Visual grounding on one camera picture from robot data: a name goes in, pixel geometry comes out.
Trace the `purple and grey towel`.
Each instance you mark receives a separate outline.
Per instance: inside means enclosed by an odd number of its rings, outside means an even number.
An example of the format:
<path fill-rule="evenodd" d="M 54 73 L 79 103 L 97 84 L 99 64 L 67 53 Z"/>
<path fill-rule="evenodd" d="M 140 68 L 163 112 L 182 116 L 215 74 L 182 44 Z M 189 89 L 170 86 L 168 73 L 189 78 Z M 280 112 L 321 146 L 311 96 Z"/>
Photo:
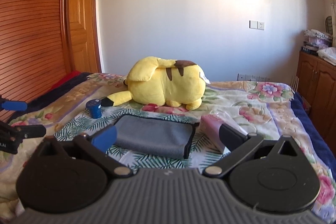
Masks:
<path fill-rule="evenodd" d="M 126 114 L 114 126 L 116 145 L 136 152 L 187 159 L 197 123 Z"/>

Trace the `leaf pattern cloth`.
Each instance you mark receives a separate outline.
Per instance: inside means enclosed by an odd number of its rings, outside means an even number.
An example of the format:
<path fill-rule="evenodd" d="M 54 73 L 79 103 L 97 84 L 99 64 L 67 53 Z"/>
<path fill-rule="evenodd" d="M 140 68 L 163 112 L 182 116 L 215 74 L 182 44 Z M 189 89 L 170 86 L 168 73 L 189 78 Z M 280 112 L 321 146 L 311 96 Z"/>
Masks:
<path fill-rule="evenodd" d="M 58 141 L 70 141 L 80 133 L 93 135 L 109 125 L 116 128 L 117 139 L 106 153 L 132 170 L 197 168 L 202 171 L 230 154 L 228 149 L 219 151 L 200 132 L 198 119 L 193 116 L 120 107 L 103 108 L 102 116 L 97 119 L 85 111 L 70 120 L 55 137 Z"/>

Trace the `purple tissue pack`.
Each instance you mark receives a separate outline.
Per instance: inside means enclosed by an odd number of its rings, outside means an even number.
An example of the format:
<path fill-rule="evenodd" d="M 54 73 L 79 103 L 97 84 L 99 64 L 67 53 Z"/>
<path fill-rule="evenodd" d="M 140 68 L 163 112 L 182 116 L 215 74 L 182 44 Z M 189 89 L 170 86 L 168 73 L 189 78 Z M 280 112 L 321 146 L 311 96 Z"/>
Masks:
<path fill-rule="evenodd" d="M 247 132 L 226 112 L 217 112 L 215 114 L 201 116 L 199 124 L 200 132 L 204 133 L 210 141 L 213 142 L 220 153 L 223 153 L 226 149 L 226 146 L 222 143 L 219 137 L 222 124 L 229 125 L 243 135 L 247 135 Z"/>

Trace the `blue cup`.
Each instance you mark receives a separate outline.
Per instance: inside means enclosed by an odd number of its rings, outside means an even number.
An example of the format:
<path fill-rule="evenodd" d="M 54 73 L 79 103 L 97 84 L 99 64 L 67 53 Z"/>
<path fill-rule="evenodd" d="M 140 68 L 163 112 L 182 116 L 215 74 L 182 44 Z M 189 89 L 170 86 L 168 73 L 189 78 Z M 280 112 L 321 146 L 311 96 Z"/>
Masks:
<path fill-rule="evenodd" d="M 94 99 L 86 103 L 86 109 L 89 111 L 89 115 L 93 119 L 98 119 L 102 116 L 101 100 Z"/>

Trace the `floral bed blanket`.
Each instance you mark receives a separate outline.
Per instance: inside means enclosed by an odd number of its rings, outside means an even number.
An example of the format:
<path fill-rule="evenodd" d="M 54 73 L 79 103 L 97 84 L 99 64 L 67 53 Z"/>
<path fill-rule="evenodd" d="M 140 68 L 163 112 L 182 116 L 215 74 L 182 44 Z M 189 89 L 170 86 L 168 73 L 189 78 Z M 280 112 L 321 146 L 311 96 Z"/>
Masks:
<path fill-rule="evenodd" d="M 171 121 L 199 122 L 203 115 L 227 113 L 247 133 L 257 133 L 264 139 L 277 140 L 280 135 L 291 135 L 311 163 L 321 182 L 321 191 L 313 212 L 327 223 L 335 223 L 335 157 L 312 125 L 302 99 L 291 87 L 270 82 L 213 82 L 206 87 L 202 105 L 197 110 L 157 105 L 141 105 L 134 101 L 116 109 L 103 108 L 102 117 L 92 119 L 85 111 L 85 103 L 110 93 L 126 89 L 125 76 L 108 73 L 82 73 L 62 87 L 53 99 L 51 92 L 31 103 L 27 114 L 13 114 L 12 126 L 43 124 L 46 135 L 56 133 L 58 140 L 71 140 L 81 132 L 94 133 L 114 123 L 123 114 L 140 114 L 142 117 L 163 118 Z M 39 139 L 24 140 L 18 154 L 1 152 L 1 221 L 9 222 L 17 216 L 15 182 L 24 163 L 29 159 Z M 198 168 L 200 172 L 229 154 L 225 148 L 218 151 L 205 131 L 196 130 L 188 159 L 172 159 L 132 151 L 113 145 L 107 154 L 120 163 L 138 168 Z"/>

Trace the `wooden slatted headboard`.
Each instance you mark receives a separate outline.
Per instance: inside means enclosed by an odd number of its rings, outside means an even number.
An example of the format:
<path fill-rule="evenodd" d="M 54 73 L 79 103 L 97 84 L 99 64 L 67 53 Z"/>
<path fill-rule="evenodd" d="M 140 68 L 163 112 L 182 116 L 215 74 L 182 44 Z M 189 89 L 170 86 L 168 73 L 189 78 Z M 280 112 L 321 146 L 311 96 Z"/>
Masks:
<path fill-rule="evenodd" d="M 1 0 L 1 95 L 30 102 L 70 71 L 64 0 Z"/>

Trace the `dark blue red blanket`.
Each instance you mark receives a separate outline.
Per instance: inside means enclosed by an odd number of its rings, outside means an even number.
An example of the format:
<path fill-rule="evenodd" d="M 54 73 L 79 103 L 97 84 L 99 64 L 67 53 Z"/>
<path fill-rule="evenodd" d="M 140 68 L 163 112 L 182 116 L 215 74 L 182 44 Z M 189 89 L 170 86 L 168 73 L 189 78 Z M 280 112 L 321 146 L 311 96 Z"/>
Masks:
<path fill-rule="evenodd" d="M 31 112 L 35 112 L 38 110 L 42 110 L 44 107 L 47 107 L 52 102 L 55 102 L 64 94 L 68 93 L 71 89 L 78 86 L 80 83 L 83 83 L 87 80 L 87 77 L 91 73 L 89 72 L 79 72 L 73 71 L 66 76 L 64 76 L 61 80 L 59 80 L 56 84 L 54 84 L 48 92 L 39 96 L 38 98 L 32 100 L 27 104 L 27 109 L 24 111 L 15 111 L 7 120 L 7 123 L 13 121 L 15 118 L 23 116 L 25 114 L 29 114 Z"/>

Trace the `yellow plush toy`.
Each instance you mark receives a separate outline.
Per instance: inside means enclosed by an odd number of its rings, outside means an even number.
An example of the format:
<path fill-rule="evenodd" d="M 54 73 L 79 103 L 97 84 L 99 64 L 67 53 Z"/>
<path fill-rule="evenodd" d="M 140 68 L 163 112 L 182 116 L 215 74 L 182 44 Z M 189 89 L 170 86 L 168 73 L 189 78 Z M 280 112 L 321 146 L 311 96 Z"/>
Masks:
<path fill-rule="evenodd" d="M 203 69 L 192 61 L 150 56 L 134 64 L 124 84 L 126 91 L 106 96 L 101 105 L 119 106 L 134 100 L 143 105 L 185 105 L 186 110 L 192 111 L 201 106 L 210 81 Z"/>

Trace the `wooden cabinet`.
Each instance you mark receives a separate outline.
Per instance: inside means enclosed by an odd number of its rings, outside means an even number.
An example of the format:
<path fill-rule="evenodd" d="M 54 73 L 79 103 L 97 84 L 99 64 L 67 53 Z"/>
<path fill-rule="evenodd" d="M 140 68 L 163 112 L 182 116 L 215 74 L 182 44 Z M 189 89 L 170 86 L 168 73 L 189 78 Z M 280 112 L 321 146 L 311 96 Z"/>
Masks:
<path fill-rule="evenodd" d="M 310 105 L 310 120 L 329 148 L 335 151 L 335 66 L 301 51 L 297 77 L 298 92 Z"/>

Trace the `wooden door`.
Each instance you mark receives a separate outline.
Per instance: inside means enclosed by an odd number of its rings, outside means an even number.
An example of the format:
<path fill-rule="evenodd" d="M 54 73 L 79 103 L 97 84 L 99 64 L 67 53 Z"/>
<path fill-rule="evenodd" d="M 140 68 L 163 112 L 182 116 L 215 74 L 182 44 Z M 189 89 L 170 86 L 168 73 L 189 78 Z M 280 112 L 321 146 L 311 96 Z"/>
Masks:
<path fill-rule="evenodd" d="M 71 69 L 101 72 L 96 0 L 65 0 L 67 46 Z"/>

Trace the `white plastic bag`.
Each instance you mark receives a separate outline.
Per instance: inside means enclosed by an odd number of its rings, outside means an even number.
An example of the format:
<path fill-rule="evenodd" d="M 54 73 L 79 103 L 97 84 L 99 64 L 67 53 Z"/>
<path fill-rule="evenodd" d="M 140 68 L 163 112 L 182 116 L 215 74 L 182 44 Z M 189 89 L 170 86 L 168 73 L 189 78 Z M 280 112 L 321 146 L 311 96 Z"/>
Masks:
<path fill-rule="evenodd" d="M 336 66 L 336 47 L 324 48 L 317 51 L 318 56 Z"/>

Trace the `stack of folded linens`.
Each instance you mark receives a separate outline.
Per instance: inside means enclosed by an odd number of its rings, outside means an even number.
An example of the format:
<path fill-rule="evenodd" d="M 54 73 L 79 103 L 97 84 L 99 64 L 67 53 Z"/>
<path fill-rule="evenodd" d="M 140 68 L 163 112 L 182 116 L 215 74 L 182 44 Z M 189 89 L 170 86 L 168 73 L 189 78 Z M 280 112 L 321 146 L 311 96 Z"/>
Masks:
<path fill-rule="evenodd" d="M 315 29 L 304 31 L 301 50 L 310 55 L 318 56 L 318 51 L 332 46 L 333 36 Z"/>

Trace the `white wall outlet strip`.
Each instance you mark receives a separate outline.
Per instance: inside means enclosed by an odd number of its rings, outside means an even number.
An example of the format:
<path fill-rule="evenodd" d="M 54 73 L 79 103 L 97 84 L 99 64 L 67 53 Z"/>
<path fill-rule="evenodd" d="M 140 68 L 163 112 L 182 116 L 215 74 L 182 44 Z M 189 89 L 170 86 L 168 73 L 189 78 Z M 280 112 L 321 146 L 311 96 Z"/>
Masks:
<path fill-rule="evenodd" d="M 271 81 L 269 77 L 262 77 L 262 76 L 256 76 L 256 75 L 244 75 L 239 73 L 237 76 L 238 81 L 255 81 L 255 82 L 267 82 Z"/>

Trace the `white wall switch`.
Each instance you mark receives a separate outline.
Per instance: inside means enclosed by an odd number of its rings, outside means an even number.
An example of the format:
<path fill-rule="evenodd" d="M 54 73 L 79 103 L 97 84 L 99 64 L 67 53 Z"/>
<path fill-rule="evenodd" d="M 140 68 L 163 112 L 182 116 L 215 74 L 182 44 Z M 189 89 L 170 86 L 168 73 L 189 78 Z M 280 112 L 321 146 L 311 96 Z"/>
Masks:
<path fill-rule="evenodd" d="M 265 23 L 264 22 L 258 22 L 255 20 L 249 21 L 249 27 L 254 30 L 265 30 Z"/>

